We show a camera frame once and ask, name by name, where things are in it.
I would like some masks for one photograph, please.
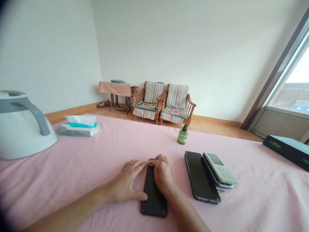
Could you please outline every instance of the hand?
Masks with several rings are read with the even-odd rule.
[[[160,154],[148,163],[154,166],[154,181],[165,198],[177,192],[178,187],[175,184],[168,158]]]
[[[102,186],[107,203],[122,203],[129,200],[147,200],[147,194],[133,189],[135,177],[147,165],[147,162],[131,160],[123,166],[121,172],[110,182]]]

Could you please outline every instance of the sky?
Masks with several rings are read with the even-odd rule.
[[[309,49],[291,73],[286,83],[309,83]]]

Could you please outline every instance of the tissue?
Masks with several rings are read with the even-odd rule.
[[[70,115],[64,117],[68,120],[68,122],[85,124],[91,127],[94,126],[94,123],[96,122],[97,119],[96,116],[83,116],[83,115]]]
[[[58,135],[91,137],[100,129],[96,116],[70,115],[65,118],[68,122],[57,128]]]

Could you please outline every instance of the pink cloth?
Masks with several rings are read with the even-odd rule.
[[[97,116],[93,137],[59,136],[51,148],[31,157],[0,161],[1,201],[18,229],[102,185],[131,159],[168,156],[179,187],[213,232],[309,231],[309,173],[260,142],[189,131],[177,143],[178,129]],[[222,202],[209,205],[192,197],[184,152],[216,152],[239,181],[219,192]],[[143,190],[146,169],[134,187]],[[78,231],[178,231],[172,209],[167,218],[143,216],[140,202],[109,205]]]

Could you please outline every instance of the white wall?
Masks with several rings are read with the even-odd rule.
[[[190,87],[197,115],[243,122],[307,0],[93,0],[102,79]]]
[[[0,27],[0,89],[43,113],[102,100],[90,0],[8,1]]]

